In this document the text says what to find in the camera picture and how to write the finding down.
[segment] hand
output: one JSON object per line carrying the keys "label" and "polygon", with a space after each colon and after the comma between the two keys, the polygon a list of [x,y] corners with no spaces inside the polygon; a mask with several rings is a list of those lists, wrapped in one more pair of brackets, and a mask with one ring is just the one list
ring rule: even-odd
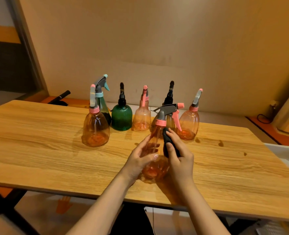
{"label": "hand", "polygon": [[129,186],[131,186],[135,181],[137,180],[138,175],[141,173],[143,168],[147,166],[150,162],[154,161],[158,158],[158,154],[155,154],[157,150],[153,152],[151,147],[148,146],[146,149],[147,152],[150,152],[152,154],[148,154],[144,157],[140,157],[143,150],[145,150],[146,144],[150,140],[150,134],[141,142],[139,145],[132,150],[131,154],[129,155],[127,162],[123,166],[123,168],[120,170],[119,174],[123,175],[123,177],[127,180]]}
{"label": "hand", "polygon": [[194,168],[194,154],[187,148],[179,136],[169,128],[166,134],[172,139],[176,148],[179,150],[181,157],[177,157],[175,148],[171,143],[166,144],[169,154],[170,174],[173,178],[175,186],[182,191],[182,189],[194,185],[193,168]]}

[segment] wooden table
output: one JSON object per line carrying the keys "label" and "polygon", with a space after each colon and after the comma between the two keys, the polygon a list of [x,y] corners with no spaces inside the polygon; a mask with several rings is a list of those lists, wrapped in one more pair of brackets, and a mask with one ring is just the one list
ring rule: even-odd
{"label": "wooden table", "polygon": [[[0,186],[98,197],[150,132],[116,131],[99,148],[81,142],[88,110],[34,102],[0,106]],[[194,181],[218,213],[289,221],[289,168],[247,128],[200,123]],[[126,201],[182,205],[169,177],[136,183]]]}

